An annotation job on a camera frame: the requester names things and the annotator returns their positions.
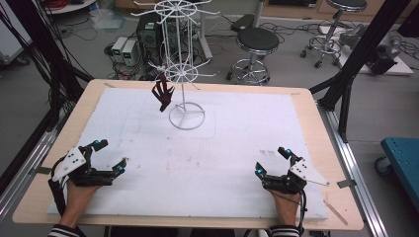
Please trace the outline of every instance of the aluminum rail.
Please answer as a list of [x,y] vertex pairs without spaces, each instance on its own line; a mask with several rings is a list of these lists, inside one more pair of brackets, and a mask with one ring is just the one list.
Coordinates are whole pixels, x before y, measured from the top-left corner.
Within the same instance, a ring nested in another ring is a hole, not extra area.
[[340,158],[345,165],[347,172],[347,179],[355,181],[355,185],[352,187],[353,191],[358,198],[358,203],[361,206],[365,219],[367,220],[370,230],[375,237],[388,237],[385,227],[379,217],[378,211],[374,204],[374,201],[370,195],[361,171],[358,167],[357,161],[355,160],[354,154],[352,153],[349,143],[345,143],[339,134],[339,119],[336,117],[334,112],[325,111],[323,108],[319,108],[321,114],[325,116],[329,123],[329,130],[335,138],[337,147],[339,148]]
[[0,223],[10,211],[16,200],[22,198],[22,194],[28,188],[34,178],[34,172],[42,163],[44,157],[49,152],[53,142],[57,137],[56,127],[48,132],[46,131],[37,145],[32,150],[28,159],[16,173],[12,182],[9,184],[3,195],[0,197]]

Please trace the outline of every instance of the black strap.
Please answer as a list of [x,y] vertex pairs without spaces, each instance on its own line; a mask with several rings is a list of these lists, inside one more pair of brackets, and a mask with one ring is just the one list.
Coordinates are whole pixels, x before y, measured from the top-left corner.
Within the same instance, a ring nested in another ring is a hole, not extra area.
[[[62,216],[66,208],[63,189],[61,188],[59,182],[54,182],[52,179],[48,180],[48,184],[51,188],[53,199],[55,201],[58,213]],[[78,232],[78,235],[80,235],[80,237],[86,237],[86,235],[83,233],[83,231],[81,231],[81,229],[78,226],[76,226],[75,229]]]

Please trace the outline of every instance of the human hand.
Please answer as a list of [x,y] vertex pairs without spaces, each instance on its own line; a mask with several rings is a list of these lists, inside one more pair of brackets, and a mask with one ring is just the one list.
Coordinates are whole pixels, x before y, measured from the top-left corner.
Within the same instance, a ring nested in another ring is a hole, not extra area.
[[100,186],[77,187],[71,180],[67,181],[67,207],[58,224],[75,228],[78,220]]
[[287,195],[271,190],[269,192],[275,200],[275,207],[277,208],[278,219],[280,221],[279,224],[295,225],[296,211],[298,210],[301,199],[300,195]]

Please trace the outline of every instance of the wooden table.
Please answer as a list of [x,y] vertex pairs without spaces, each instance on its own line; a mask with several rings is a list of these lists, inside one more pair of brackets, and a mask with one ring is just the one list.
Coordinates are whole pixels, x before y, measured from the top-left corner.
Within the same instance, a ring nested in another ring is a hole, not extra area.
[[[69,117],[60,135],[56,138],[49,154],[43,162],[44,167],[52,167],[57,158],[62,157],[77,141],[90,115],[94,112],[102,92],[106,88],[151,89],[155,84],[137,81],[94,80],[89,83],[80,101]],[[305,220],[304,228],[309,230],[359,230],[364,223],[349,188],[340,189],[337,182],[345,180],[336,153],[326,128],[306,89],[255,87],[218,84],[197,84],[202,91],[242,92],[259,94],[290,95],[304,135],[306,147],[314,167],[330,182],[330,187],[321,187],[328,219]],[[186,90],[196,90],[185,85]],[[57,214],[47,214],[52,200],[47,185],[49,175],[36,174],[19,206],[13,220],[18,223],[56,223]],[[80,224],[94,225],[142,225],[177,227],[219,227],[219,228],[267,228],[276,223],[274,218],[214,218],[214,217],[159,217],[159,216],[114,216],[85,215]]]

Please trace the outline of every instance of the person's arm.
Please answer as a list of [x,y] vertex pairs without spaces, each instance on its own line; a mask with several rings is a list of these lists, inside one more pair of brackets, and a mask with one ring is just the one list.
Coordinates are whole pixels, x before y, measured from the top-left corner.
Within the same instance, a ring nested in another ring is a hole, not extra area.
[[55,224],[48,236],[75,237],[80,233],[75,229],[81,216],[100,187],[76,187],[71,180],[67,181],[67,207],[58,224]]
[[285,195],[276,191],[270,191],[270,193],[274,197],[278,214],[278,225],[270,228],[272,236],[299,237],[299,230],[295,226],[295,216],[300,200],[299,194]]

